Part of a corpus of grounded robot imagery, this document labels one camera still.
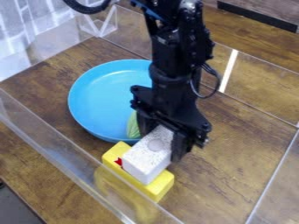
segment blue plastic bowl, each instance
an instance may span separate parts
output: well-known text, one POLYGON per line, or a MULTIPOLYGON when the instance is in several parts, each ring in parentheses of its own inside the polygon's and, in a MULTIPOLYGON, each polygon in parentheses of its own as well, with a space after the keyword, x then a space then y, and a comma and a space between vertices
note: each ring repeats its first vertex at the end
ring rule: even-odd
POLYGON ((70 112, 80 126, 98 138, 134 144, 127 137, 127 122, 134 112, 130 101, 134 85, 151 87, 151 61, 124 59, 90 69, 70 90, 70 112))

